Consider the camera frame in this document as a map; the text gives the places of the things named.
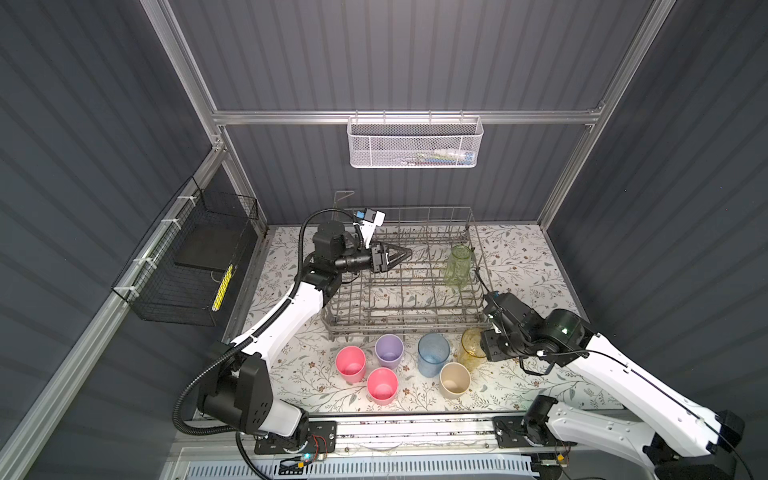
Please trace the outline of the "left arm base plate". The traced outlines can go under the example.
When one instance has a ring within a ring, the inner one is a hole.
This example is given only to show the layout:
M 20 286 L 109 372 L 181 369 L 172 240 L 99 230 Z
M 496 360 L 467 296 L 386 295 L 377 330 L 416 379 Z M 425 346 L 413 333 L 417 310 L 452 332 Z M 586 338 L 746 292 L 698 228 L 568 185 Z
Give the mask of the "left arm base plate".
M 338 423 L 310 419 L 301 422 L 292 436 L 268 433 L 256 437 L 256 455 L 329 454 L 336 448 Z

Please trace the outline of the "yellow glass cup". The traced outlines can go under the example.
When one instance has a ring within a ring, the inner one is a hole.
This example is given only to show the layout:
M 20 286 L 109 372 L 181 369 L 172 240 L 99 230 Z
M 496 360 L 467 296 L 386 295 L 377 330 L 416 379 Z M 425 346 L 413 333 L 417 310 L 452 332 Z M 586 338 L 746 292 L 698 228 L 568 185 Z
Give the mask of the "yellow glass cup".
M 462 334 L 457 360 L 469 372 L 474 371 L 487 361 L 486 353 L 481 346 L 482 333 L 481 328 L 470 328 Z

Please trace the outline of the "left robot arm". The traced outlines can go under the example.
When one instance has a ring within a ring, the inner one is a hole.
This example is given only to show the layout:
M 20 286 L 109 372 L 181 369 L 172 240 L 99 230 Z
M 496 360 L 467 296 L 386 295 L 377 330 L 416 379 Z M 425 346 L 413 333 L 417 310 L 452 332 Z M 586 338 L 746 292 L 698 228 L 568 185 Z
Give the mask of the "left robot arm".
M 335 209 L 348 218 L 322 222 L 315 231 L 314 249 L 297 246 L 297 264 L 289 292 L 246 332 L 218 346 L 212 363 L 180 393 L 171 421 L 190 436 L 227 432 L 266 434 L 302 444 L 309 434 L 305 410 L 279 399 L 273 392 L 270 369 L 298 330 L 319 314 L 337 293 L 347 273 L 386 273 L 411 257 L 408 248 L 375 239 L 384 212 Z

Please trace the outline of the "blue translucent cup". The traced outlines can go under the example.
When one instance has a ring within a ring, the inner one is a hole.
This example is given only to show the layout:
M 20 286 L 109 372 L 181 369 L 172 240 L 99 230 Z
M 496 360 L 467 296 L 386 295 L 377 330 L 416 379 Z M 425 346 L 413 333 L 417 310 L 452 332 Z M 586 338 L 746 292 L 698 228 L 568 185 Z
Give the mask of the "blue translucent cup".
M 417 353 L 419 372 L 426 378 L 433 378 L 448 362 L 451 346 L 442 334 L 428 333 L 420 338 Z

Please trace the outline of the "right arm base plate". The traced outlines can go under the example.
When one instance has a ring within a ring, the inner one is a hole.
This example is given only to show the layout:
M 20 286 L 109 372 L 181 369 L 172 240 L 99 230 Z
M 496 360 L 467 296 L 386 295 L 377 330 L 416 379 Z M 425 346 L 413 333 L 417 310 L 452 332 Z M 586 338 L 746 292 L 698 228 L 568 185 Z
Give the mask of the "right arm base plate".
M 527 430 L 522 416 L 501 415 L 491 419 L 497 446 L 502 449 L 541 447 Z

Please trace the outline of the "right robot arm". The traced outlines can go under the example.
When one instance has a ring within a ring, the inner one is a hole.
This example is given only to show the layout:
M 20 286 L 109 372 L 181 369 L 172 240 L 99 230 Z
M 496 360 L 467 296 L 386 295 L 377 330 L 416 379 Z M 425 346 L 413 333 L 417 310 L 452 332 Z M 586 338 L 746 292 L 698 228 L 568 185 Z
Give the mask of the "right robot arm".
M 567 368 L 608 392 L 635 415 L 621 422 L 539 394 L 511 432 L 534 446 L 585 445 L 650 471 L 657 479 L 733 479 L 745 422 L 678 393 L 641 368 L 579 315 L 541 316 L 515 295 L 484 294 L 492 327 L 481 335 L 491 362 L 533 358 Z

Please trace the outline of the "green glass cup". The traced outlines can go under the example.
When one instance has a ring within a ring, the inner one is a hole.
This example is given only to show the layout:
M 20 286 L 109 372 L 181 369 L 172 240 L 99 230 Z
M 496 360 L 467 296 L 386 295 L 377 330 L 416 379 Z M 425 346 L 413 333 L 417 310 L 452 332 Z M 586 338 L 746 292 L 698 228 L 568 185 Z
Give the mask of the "green glass cup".
M 463 244 L 453 246 L 444 268 L 445 284 L 457 290 L 463 289 L 471 282 L 472 267 L 472 249 Z

